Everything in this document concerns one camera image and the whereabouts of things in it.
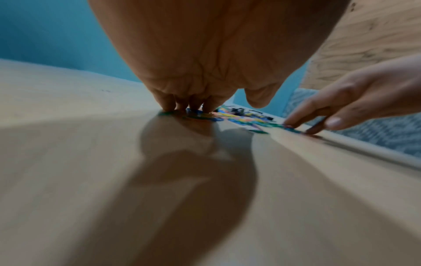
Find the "hand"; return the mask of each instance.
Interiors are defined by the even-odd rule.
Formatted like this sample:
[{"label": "hand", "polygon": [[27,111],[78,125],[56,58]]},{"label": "hand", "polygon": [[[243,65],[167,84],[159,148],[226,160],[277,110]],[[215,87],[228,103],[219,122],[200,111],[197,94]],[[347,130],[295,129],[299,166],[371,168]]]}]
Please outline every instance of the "hand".
[{"label": "hand", "polygon": [[421,54],[351,72],[310,97],[288,116],[294,128],[325,116],[308,134],[341,130],[366,120],[421,112]]},{"label": "hand", "polygon": [[113,45],[166,111],[211,112],[245,88],[266,106],[349,0],[89,0]]}]

